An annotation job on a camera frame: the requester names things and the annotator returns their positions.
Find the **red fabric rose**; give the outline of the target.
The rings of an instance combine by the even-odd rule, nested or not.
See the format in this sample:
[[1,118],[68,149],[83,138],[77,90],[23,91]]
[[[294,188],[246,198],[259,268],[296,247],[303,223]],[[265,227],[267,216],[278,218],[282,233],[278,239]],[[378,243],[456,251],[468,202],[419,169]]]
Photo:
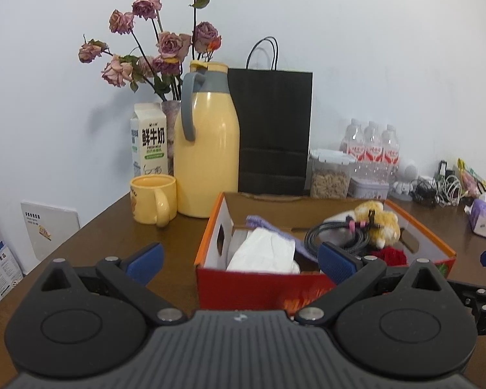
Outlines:
[[403,250],[387,246],[383,249],[371,250],[369,255],[373,255],[383,260],[390,267],[406,266],[407,258]]

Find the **white yellow plush hamster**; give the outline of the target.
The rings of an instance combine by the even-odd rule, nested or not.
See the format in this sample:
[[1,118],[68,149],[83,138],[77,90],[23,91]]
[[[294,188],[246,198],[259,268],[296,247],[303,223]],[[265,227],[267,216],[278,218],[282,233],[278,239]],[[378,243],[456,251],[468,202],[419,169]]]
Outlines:
[[348,217],[357,223],[368,222],[370,211],[374,212],[375,227],[369,231],[370,244],[378,249],[393,246],[399,241],[400,226],[398,216],[385,209],[378,200],[369,200],[353,210],[345,211],[325,219],[325,222],[344,221]]

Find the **white tissue wad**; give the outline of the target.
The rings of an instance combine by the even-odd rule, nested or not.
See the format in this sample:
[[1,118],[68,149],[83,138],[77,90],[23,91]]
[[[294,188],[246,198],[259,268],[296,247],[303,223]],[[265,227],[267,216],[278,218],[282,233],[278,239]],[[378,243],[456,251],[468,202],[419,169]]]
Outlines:
[[249,231],[232,254],[227,271],[269,274],[299,274],[296,244],[266,228]]

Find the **purple cloth pouch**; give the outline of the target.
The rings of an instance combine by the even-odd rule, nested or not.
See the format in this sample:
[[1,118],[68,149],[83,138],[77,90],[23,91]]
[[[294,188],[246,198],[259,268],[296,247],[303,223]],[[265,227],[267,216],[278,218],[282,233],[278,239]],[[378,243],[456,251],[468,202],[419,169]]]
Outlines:
[[295,250],[298,254],[302,255],[302,257],[308,259],[315,264],[318,262],[317,256],[312,255],[307,249],[303,241],[299,240],[298,238],[294,237],[293,235],[281,230],[280,228],[275,227],[266,219],[263,219],[261,216],[258,215],[248,215],[246,217],[246,226],[248,228],[265,228],[270,232],[274,232],[276,234],[281,235],[284,239],[293,241],[295,243]]

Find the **yellow mug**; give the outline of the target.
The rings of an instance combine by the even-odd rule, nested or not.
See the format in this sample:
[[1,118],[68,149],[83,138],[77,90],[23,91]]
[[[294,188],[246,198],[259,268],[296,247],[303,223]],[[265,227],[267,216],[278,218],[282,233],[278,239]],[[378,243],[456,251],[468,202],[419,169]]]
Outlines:
[[136,222],[165,228],[177,214],[176,179],[152,174],[130,182],[132,214]]

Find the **colourful snack packet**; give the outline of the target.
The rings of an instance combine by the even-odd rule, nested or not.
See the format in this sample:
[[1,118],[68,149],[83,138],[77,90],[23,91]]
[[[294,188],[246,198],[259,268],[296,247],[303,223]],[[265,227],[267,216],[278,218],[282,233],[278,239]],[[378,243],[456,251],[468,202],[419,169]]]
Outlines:
[[457,171],[464,196],[478,198],[486,193],[486,180],[461,158],[457,159]]

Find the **white tin box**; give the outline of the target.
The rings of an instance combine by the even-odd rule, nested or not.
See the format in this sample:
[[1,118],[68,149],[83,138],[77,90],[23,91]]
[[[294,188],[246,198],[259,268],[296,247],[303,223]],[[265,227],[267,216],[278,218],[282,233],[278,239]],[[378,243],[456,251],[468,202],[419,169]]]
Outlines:
[[348,186],[348,197],[385,200],[388,197],[389,189],[389,183],[384,180],[351,177]]

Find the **red orange cardboard box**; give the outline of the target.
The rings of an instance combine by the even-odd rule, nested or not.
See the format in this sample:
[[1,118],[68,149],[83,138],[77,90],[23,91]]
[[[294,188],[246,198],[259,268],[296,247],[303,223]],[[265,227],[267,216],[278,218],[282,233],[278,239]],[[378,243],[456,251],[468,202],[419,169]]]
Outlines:
[[360,200],[317,199],[221,193],[212,209],[195,267],[199,304],[204,310],[284,310],[294,314],[334,287],[316,264],[296,258],[298,274],[238,272],[226,269],[232,251],[245,238],[246,218],[258,215],[303,239],[307,230],[335,215],[346,216]]

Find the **clear snack container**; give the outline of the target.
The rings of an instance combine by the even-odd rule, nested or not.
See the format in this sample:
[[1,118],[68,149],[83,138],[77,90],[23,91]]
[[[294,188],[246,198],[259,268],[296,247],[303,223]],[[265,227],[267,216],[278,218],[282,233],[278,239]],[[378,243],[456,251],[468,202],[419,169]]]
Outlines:
[[314,149],[310,196],[312,198],[346,198],[356,159],[344,152]]

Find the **small white robot toy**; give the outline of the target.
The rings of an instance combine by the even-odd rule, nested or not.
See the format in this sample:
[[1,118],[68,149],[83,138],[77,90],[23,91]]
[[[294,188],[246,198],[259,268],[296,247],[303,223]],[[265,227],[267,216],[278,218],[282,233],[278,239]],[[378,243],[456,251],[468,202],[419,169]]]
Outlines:
[[402,157],[395,172],[395,179],[391,186],[391,195],[402,201],[411,201],[413,183],[419,176],[418,167],[415,161]]

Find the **water bottle middle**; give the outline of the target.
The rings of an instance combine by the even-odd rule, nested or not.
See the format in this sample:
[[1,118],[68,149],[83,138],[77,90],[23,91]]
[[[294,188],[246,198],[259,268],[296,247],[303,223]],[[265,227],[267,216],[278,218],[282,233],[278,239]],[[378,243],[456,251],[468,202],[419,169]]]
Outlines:
[[373,167],[379,167],[383,157],[383,144],[379,125],[370,121],[364,130],[364,161]]

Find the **water bottle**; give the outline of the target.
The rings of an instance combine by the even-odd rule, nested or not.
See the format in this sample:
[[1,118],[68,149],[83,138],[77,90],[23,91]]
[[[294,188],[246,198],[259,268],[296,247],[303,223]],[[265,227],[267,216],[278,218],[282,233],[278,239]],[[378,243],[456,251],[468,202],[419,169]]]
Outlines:
[[353,156],[358,162],[364,160],[364,132],[359,120],[352,119],[347,126],[345,135],[341,141],[340,151]]
[[383,144],[379,125],[370,121],[364,130],[364,161],[373,167],[379,167],[383,157]]
[[385,169],[385,177],[389,180],[399,163],[399,139],[394,125],[387,125],[381,135],[382,158],[381,163]]

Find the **water bottle left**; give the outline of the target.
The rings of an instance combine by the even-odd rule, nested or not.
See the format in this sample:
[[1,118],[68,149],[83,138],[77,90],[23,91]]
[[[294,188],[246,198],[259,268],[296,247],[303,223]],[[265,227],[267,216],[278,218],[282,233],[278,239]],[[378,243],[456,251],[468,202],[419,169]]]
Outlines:
[[353,156],[358,162],[364,160],[364,132],[359,120],[352,119],[347,126],[345,135],[341,141],[340,151]]

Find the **water bottle right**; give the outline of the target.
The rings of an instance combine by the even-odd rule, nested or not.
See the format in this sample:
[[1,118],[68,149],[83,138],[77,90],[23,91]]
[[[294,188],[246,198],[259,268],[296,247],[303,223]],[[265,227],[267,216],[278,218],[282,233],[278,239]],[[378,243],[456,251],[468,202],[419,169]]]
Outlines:
[[381,163],[385,169],[385,177],[389,180],[399,163],[399,139],[394,125],[387,125],[381,135],[382,158]]

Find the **white milk carton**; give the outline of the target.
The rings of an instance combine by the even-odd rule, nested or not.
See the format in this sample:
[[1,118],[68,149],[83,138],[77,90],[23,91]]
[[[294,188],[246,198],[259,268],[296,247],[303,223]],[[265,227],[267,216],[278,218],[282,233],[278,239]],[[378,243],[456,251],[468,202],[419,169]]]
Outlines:
[[134,105],[131,138],[135,177],[168,173],[167,118],[159,103]]

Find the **yellow thermos jug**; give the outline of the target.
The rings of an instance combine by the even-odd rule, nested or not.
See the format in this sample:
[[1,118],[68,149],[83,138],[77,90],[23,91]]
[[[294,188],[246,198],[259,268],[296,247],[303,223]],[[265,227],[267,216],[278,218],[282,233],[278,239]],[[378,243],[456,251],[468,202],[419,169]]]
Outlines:
[[174,125],[178,212],[207,218],[221,192],[238,190],[239,124],[228,66],[190,62]]

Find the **glass flower vase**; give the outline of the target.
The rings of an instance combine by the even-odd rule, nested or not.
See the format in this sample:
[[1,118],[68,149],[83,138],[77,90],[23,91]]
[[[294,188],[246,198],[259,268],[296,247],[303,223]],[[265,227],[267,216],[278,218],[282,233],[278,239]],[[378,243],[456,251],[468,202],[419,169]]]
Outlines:
[[180,101],[170,100],[161,104],[167,119],[168,174],[174,174],[174,125],[180,113]]

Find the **black paper bag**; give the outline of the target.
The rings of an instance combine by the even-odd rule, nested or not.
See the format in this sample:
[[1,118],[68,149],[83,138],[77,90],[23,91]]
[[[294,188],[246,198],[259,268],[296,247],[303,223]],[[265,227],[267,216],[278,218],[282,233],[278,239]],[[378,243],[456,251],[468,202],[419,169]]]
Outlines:
[[312,73],[277,68],[279,45],[270,68],[231,68],[229,89],[240,129],[238,190],[266,195],[305,193],[312,114]]

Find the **dried pink rose bouquet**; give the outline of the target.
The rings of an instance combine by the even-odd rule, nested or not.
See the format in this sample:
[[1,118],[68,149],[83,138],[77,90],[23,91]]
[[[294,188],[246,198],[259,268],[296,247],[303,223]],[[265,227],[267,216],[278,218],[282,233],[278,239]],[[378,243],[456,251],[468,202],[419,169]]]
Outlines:
[[222,46],[222,35],[208,21],[200,22],[197,12],[211,0],[192,0],[193,26],[190,32],[170,32],[163,26],[163,0],[132,0],[128,11],[112,11],[109,30],[112,34],[133,38],[135,47],[127,54],[117,54],[108,43],[83,40],[78,52],[82,64],[109,57],[101,78],[109,85],[126,85],[134,92],[147,84],[161,101],[180,100],[186,60],[209,62]]

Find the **white wall calendar board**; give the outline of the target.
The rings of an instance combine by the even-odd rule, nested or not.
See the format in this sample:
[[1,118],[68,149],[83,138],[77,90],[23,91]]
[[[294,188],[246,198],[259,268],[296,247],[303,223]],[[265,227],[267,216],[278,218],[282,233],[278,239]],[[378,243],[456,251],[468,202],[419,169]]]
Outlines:
[[80,230],[76,211],[28,201],[21,203],[29,240],[38,261],[43,261]]

